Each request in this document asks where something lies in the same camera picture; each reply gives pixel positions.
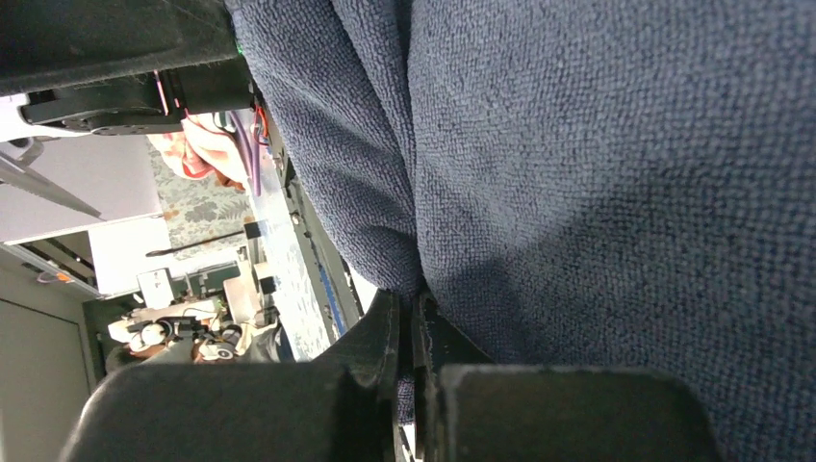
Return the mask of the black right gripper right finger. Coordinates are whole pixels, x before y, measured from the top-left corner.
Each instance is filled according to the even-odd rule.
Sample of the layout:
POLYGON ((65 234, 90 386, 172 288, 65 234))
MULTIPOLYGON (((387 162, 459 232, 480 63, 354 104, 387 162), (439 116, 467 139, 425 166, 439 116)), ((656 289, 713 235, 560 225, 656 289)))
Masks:
POLYGON ((668 375, 499 365, 430 296, 413 313, 417 452, 426 461, 718 461, 704 409, 668 375))

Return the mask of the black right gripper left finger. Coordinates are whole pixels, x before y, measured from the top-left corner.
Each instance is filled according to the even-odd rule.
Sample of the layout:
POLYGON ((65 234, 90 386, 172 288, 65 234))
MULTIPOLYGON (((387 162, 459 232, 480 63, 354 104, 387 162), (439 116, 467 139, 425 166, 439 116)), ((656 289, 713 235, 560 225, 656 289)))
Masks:
POLYGON ((92 394, 63 461, 394 461, 400 301, 309 362, 140 365, 92 394))

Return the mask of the dark grey towel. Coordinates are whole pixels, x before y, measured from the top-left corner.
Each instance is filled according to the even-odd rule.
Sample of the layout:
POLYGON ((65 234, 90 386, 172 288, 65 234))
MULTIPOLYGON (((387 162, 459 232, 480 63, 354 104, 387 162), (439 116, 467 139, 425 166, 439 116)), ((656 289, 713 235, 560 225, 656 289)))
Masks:
POLYGON ((811 1, 230 1, 333 244, 500 363, 671 374, 815 457, 811 1))

